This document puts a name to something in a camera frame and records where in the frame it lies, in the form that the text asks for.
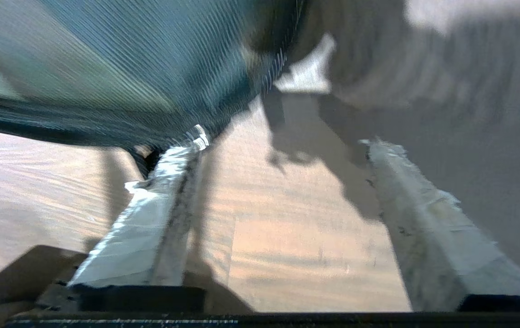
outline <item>silver duct tape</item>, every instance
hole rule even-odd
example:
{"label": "silver duct tape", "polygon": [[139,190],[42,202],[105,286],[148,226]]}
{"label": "silver duct tape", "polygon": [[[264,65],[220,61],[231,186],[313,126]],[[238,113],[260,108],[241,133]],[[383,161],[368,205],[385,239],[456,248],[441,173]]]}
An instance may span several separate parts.
{"label": "silver duct tape", "polygon": [[412,310],[456,311],[470,295],[520,299],[520,268],[399,145],[365,141],[383,222]]}
{"label": "silver duct tape", "polygon": [[199,125],[191,136],[186,146],[161,156],[148,180],[125,185],[133,194],[131,203],[79,266],[69,287],[181,285],[200,151],[209,145]]}

